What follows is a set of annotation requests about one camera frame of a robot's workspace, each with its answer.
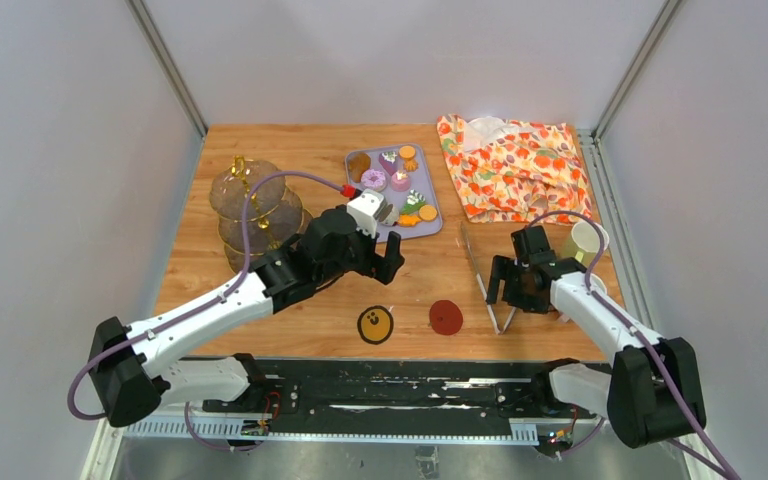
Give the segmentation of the metal serving tongs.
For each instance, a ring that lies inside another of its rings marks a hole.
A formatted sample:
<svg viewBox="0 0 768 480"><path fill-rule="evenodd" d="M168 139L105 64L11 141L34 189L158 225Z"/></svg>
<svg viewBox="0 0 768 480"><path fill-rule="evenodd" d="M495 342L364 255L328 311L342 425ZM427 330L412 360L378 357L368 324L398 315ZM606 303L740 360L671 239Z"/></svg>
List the metal serving tongs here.
<svg viewBox="0 0 768 480"><path fill-rule="evenodd" d="M476 258L474 256L474 252L473 252L472 245L471 245L471 240L470 240L470 237L469 237L468 228L467 228L467 226L466 226L466 224L464 222L460 223L459 231L460 231L460 235L461 235L461 240L463 242L463 245L464 245L464 248L465 248L465 251L466 251L466 257L469 259L469 261L471 263L472 270L473 270L473 273L474 273L474 277L475 277L475 280L477 282L477 285L478 285L478 288L479 288L482 300L484 302L484 306L485 306L485 309L487 311L488 317L490 319L493 331L494 331L494 333L496 335L503 335L503 334L505 334L508 331L508 329L509 329L509 327L510 327L510 325L511 325L511 323L512 323L512 321L513 321L513 319L514 319L514 317L516 315L517 309L515 307L512 307L510 309L508 315L507 315L506 320L503 323L500 323L498 321L497 316L496 316L495 311L494 311L494 307L487 302L487 298L488 298L487 289L486 289L486 286L484 284L483 277L481 275L481 272L480 272L480 269L479 269L479 266L478 266L478 262L476 261Z"/></svg>

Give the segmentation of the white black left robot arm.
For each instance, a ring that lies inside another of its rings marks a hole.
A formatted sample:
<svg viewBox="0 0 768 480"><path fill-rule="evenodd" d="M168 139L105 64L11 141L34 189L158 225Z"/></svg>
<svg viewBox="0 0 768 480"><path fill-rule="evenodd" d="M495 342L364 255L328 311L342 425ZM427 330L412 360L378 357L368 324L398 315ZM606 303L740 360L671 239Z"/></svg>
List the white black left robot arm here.
<svg viewBox="0 0 768 480"><path fill-rule="evenodd" d="M377 227L380 220L397 216L391 204L359 197L324 211L303 233L187 304L130 325L117 317L101 322L80 372L90 377L98 395L98 416L125 427L161 406L200 400L230 401L243 413L258 411L267 389L250 355L198 362L188 354L239 325L313 297L347 273L391 283L404 264L401 237L389 232L386 250L378 254Z"/></svg>

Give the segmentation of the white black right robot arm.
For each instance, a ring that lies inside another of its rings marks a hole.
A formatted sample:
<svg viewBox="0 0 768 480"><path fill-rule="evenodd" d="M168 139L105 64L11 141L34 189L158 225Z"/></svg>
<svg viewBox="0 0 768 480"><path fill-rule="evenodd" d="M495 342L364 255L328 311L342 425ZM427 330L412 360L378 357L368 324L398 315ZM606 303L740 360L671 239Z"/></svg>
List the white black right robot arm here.
<svg viewBox="0 0 768 480"><path fill-rule="evenodd" d="M593 284L586 267L560 258L543 227L511 235L514 257L497 255L485 300L525 313L557 311L574 321L605 355L609 372L564 358L533 380L531 400L554 417L577 406L607 419L630 448L675 439L705 427L707 416L693 347L668 339L629 317Z"/></svg>

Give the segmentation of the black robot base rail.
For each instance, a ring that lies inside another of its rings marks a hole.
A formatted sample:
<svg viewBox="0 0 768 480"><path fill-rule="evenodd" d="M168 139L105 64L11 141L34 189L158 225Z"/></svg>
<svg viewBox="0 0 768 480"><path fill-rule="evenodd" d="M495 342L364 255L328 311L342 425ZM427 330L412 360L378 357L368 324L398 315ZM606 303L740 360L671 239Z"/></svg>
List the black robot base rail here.
<svg viewBox="0 0 768 480"><path fill-rule="evenodd" d="M542 366L516 361L260 358L236 400L189 409L194 430L233 446L264 441L570 448L595 414L539 398Z"/></svg>

